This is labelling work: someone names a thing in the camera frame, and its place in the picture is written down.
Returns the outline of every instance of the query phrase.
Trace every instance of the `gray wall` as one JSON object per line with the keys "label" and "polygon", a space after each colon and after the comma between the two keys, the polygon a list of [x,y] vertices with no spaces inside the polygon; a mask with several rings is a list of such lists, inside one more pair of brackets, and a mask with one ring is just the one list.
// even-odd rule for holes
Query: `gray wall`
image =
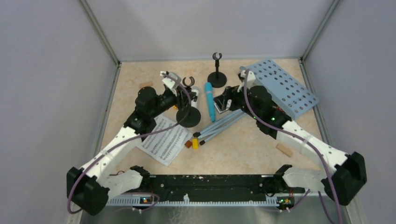
{"label": "gray wall", "polygon": [[394,223],[396,1],[349,0],[307,60],[336,147],[365,156],[370,223]]}
{"label": "gray wall", "polygon": [[88,0],[120,60],[297,57],[332,0]]}
{"label": "gray wall", "polygon": [[114,64],[77,0],[0,3],[1,223],[63,223]]}

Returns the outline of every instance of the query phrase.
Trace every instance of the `pegboard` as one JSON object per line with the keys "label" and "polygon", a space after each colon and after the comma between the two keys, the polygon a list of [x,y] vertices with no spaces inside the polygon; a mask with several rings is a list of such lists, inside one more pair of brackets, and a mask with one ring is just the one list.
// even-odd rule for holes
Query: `pegboard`
{"label": "pegboard", "polygon": [[246,68],[256,75],[255,85],[264,86],[272,100],[292,119],[297,119],[319,103],[315,94],[272,60],[263,60]]}

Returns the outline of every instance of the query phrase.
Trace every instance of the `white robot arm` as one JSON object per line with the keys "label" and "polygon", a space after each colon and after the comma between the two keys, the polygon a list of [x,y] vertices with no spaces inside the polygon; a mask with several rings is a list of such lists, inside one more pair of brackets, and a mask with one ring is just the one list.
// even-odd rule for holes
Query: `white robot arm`
{"label": "white robot arm", "polygon": [[121,175],[110,174],[131,149],[141,144],[142,138],[150,135],[156,126],[155,117],[176,105],[179,109],[178,124],[190,127],[199,123],[200,113],[189,105],[188,100],[196,98],[197,92],[192,91],[192,84],[182,88],[178,85],[181,78],[175,73],[161,71],[160,75],[164,77],[164,93],[157,95],[151,87],[140,89],[135,111],[115,138],[80,169],[73,167],[67,173],[68,198],[89,214],[100,212],[109,199],[140,187],[142,175],[136,170],[131,169]]}
{"label": "white robot arm", "polygon": [[[318,153],[309,146],[309,144],[312,144],[323,157],[326,168],[332,176],[331,179],[335,186],[339,203],[348,205],[367,181],[363,156],[357,152],[349,155],[346,152],[335,149],[302,129],[289,116],[277,109],[276,104],[272,101],[272,96],[264,86],[253,86],[255,75],[252,71],[242,70],[239,78],[242,81],[239,86],[226,88],[222,94],[222,97],[227,98],[227,101],[231,100],[230,110],[243,110],[257,120],[256,124],[263,133],[293,146],[299,153],[321,168],[318,171],[295,168],[290,165],[282,167],[279,175],[281,175],[287,186],[324,191],[334,200],[322,160]],[[246,87],[244,91],[247,91],[249,106],[246,103],[244,91],[242,91],[244,87]],[[264,125],[259,120],[275,127],[279,131]]]}

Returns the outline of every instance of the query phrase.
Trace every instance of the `beige countertop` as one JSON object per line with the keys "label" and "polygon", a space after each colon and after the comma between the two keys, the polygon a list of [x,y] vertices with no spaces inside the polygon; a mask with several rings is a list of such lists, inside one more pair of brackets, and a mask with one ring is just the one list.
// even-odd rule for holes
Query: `beige countertop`
{"label": "beige countertop", "polygon": [[[240,66],[253,64],[256,60],[220,60],[219,70],[227,76],[227,85],[239,85],[237,77]],[[297,59],[274,60],[285,71],[304,84]],[[189,130],[194,133],[210,125],[204,84],[207,76],[215,70],[214,61],[167,61],[167,62],[134,62],[122,63],[118,78],[105,135],[102,141],[104,148],[118,133],[125,120],[133,112],[135,99],[140,83],[152,81],[157,94],[162,94],[164,86],[160,71],[172,71],[181,78],[193,76],[195,85],[200,88],[198,108],[201,111],[201,122]],[[223,92],[224,88],[214,89],[214,96]],[[169,109],[164,114],[176,120],[176,109]],[[216,120],[225,114],[216,114]],[[317,138],[320,138],[318,124],[313,110],[303,114],[296,122]],[[293,156],[281,153],[275,147],[279,141],[263,134],[257,128],[255,120],[245,116],[231,128],[226,129],[217,137],[207,142],[199,149],[182,149],[180,154],[168,166],[164,166],[138,148],[132,149],[114,171],[127,170],[131,166],[143,166],[151,174],[272,174],[283,164],[291,164],[299,168],[318,167],[296,150]]]}

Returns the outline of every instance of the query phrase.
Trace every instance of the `purple cable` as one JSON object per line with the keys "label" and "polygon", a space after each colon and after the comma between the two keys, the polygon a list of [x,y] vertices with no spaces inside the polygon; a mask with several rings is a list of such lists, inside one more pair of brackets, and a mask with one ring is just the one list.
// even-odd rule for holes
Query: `purple cable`
{"label": "purple cable", "polygon": [[[289,209],[289,212],[293,211],[307,197],[307,195],[310,193],[310,191],[311,190],[308,189],[305,192],[305,194],[294,204],[294,206],[291,209]],[[271,212],[279,212],[279,210],[274,210],[274,209],[262,209],[262,210],[271,211]]]}
{"label": "purple cable", "polygon": [[[143,209],[142,212],[145,212],[145,211],[148,211],[148,210],[152,209],[154,207],[154,205],[156,205],[160,201],[159,195],[154,194],[154,193],[148,193],[148,192],[132,192],[132,193],[124,193],[123,195],[151,195],[151,196],[156,197],[157,200],[153,204],[151,204],[149,207]],[[115,213],[117,213],[119,211],[122,211],[122,210],[127,210],[127,209],[128,210],[134,210],[133,207],[122,207],[122,208],[116,209],[112,213],[106,215],[106,217],[103,218],[99,223],[102,223],[102,222],[106,221],[110,216],[114,215]]]}
{"label": "purple cable", "polygon": [[[245,75],[246,75],[245,80],[247,80],[247,79],[248,79],[248,75],[249,75],[249,69],[245,71]],[[304,139],[303,137],[299,136],[299,135],[296,135],[296,134],[294,134],[294,133],[291,133],[291,132],[285,131],[285,130],[283,130],[283,129],[280,129],[280,128],[278,128],[278,127],[272,126],[272,125],[266,123],[265,121],[261,120],[261,119],[255,114],[255,112],[253,111],[252,107],[250,106],[250,103],[249,103],[249,100],[248,100],[248,89],[247,89],[247,82],[246,82],[246,81],[244,82],[243,87],[244,87],[243,93],[244,93],[244,96],[245,96],[246,106],[247,106],[247,108],[249,109],[250,113],[251,113],[254,117],[256,117],[256,119],[257,119],[260,123],[262,123],[263,125],[265,125],[265,126],[267,126],[267,127],[269,127],[269,128],[272,128],[272,129],[274,129],[274,130],[276,130],[276,131],[279,131],[279,132],[288,134],[288,135],[290,135],[290,136],[292,136],[292,137],[294,137],[294,138],[297,138],[297,139],[299,139],[299,140],[301,140],[301,141],[305,141],[305,139]],[[328,181],[329,181],[329,185],[330,185],[330,188],[331,188],[331,190],[332,190],[332,194],[333,194],[333,196],[334,196],[334,201],[335,201],[336,208],[337,208],[337,213],[338,213],[339,224],[342,224],[341,207],[340,207],[340,205],[339,205],[339,201],[338,201],[338,197],[337,197],[337,192],[335,191],[334,183],[333,183],[333,181],[332,181],[332,175],[330,174],[330,171],[329,171],[329,168],[327,167],[326,161],[324,160],[324,158],[323,158],[323,156],[321,155],[321,153],[319,152],[319,150],[318,150],[312,143],[310,143],[309,141],[307,141],[307,145],[309,145],[309,146],[315,151],[315,153],[318,154],[319,159],[320,159],[320,161],[321,161],[322,164],[323,164],[323,168],[325,169],[325,172],[326,172],[326,175],[327,175],[327,179],[328,179]]]}
{"label": "purple cable", "polygon": [[327,211],[325,202],[323,201],[322,194],[320,193],[320,191],[318,191],[318,193],[319,193],[320,203],[322,203],[322,207],[323,207],[323,210],[325,211],[325,214],[326,214],[326,216],[327,216],[327,219],[330,221],[330,223],[335,224],[335,223],[333,222],[332,218],[330,218],[330,215],[329,215],[329,212]]}
{"label": "purple cable", "polygon": [[[167,75],[167,74],[165,74],[165,73],[162,73],[162,74],[163,74],[165,77],[167,77],[167,78],[169,78],[170,80],[172,80],[172,81],[174,81],[175,83],[177,83],[177,84],[182,88],[182,90],[183,90],[183,91],[185,92],[185,94],[187,95],[189,105],[191,105],[191,97],[190,97],[190,95],[189,95],[187,89],[186,89],[178,80],[172,78],[171,76],[169,76],[169,75]],[[168,131],[168,130],[170,130],[170,129],[176,127],[177,125],[178,125],[178,123],[176,123],[175,125],[172,125],[172,126],[170,126],[170,127],[167,127],[167,128],[165,128],[165,129],[162,129],[162,130],[158,130],[158,131],[155,131],[155,132],[151,132],[151,133],[146,133],[146,134],[141,134],[141,135],[138,135],[138,136],[134,136],[134,137],[132,137],[132,138],[130,138],[130,139],[127,139],[127,140],[125,140],[125,141],[122,141],[122,142],[118,143],[117,145],[111,147],[107,152],[110,153],[110,152],[112,152],[113,150],[115,150],[116,148],[118,148],[118,147],[124,145],[125,143],[132,141],[132,140],[135,140],[135,139],[138,139],[138,138],[144,138],[144,137],[147,137],[147,136],[150,136],[150,135],[153,135],[153,134],[158,134],[158,133],[161,133],[161,132]],[[67,197],[67,211],[68,211],[70,214],[76,214],[76,213],[79,213],[79,212],[82,210],[82,209],[79,209],[79,210],[77,210],[77,211],[72,211],[72,210],[71,210],[71,197],[73,196],[74,191],[76,190],[76,187],[77,187],[78,183],[80,183],[80,181],[81,181],[81,179],[83,178],[83,176],[84,176],[84,175],[85,175],[85,174],[86,174],[97,162],[99,162],[103,157],[105,157],[103,154],[100,155],[100,156],[98,156],[98,158],[95,159],[95,160],[94,160],[94,161],[82,172],[82,174],[77,178],[76,182],[74,182],[74,184],[73,184],[73,186],[72,186],[72,188],[71,188],[71,190],[70,190],[70,194],[69,194],[69,196]]]}

